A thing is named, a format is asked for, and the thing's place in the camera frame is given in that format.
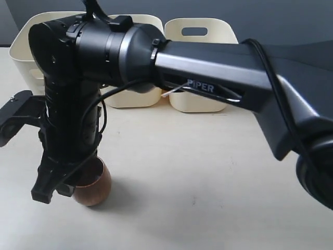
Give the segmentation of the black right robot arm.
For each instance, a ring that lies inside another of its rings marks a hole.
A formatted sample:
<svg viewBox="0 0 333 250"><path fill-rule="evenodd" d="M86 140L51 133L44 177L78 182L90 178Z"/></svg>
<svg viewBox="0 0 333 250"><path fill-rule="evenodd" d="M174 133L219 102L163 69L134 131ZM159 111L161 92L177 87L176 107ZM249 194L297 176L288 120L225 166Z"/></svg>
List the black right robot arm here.
<svg viewBox="0 0 333 250"><path fill-rule="evenodd" d="M44 74L39 137L44 153L32 189L49 203L72 195L68 178L97 153L99 86L184 91L254 113L274 157L299 156L302 187L332 208L332 41L296 46L176 42L130 16L70 16L33 25Z"/></svg>

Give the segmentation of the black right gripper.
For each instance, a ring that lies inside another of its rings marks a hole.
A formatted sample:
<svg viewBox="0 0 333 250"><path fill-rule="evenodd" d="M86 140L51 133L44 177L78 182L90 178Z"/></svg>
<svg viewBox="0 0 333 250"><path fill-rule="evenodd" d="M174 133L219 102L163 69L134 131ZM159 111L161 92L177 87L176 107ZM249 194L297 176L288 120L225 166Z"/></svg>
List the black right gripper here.
<svg viewBox="0 0 333 250"><path fill-rule="evenodd" d="M49 204L53 193L71 197L71 177L96 154L101 140L99 112L89 105L99 98L97 84L79 81L60 85L45 79L45 111L39 137L43 156L31 190L34 201Z"/></svg>

